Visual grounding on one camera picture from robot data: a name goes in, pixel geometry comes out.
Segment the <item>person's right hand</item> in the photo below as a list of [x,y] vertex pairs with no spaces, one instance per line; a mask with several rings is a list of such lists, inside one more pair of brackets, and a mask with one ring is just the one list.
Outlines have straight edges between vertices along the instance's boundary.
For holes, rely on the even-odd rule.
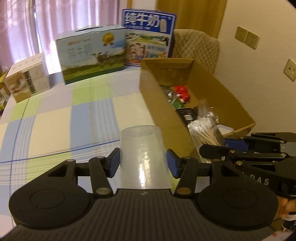
[[292,212],[295,212],[296,204],[295,199],[287,199],[284,197],[277,197],[278,199],[278,209],[276,215],[281,219],[288,220]]

